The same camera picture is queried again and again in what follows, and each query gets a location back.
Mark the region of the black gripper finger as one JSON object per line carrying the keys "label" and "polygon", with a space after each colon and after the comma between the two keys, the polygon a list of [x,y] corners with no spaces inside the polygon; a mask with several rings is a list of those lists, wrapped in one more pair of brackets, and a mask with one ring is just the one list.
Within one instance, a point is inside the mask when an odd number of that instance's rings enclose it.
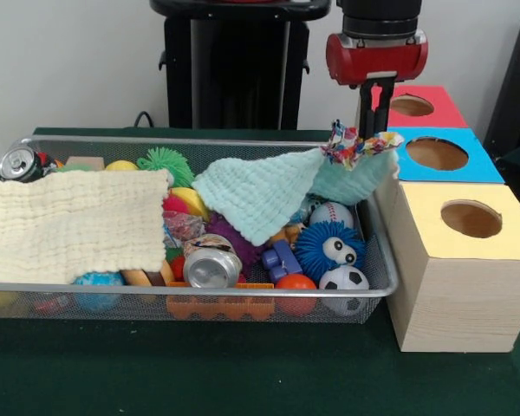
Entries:
{"label": "black gripper finger", "polygon": [[387,130],[394,80],[378,80],[378,86],[380,87],[379,103],[374,111],[374,131],[376,133]]}
{"label": "black gripper finger", "polygon": [[362,84],[360,87],[359,136],[361,138],[371,138],[374,134],[372,88],[372,84]]}

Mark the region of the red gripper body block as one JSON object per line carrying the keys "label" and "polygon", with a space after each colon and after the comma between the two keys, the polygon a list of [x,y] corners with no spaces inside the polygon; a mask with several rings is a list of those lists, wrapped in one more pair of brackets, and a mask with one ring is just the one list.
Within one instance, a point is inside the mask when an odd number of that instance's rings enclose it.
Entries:
{"label": "red gripper body block", "polygon": [[423,71],[428,57],[426,33],[419,29],[401,39],[374,40],[332,34],[326,44],[330,77],[340,85],[358,87],[369,80],[393,77],[410,81]]}

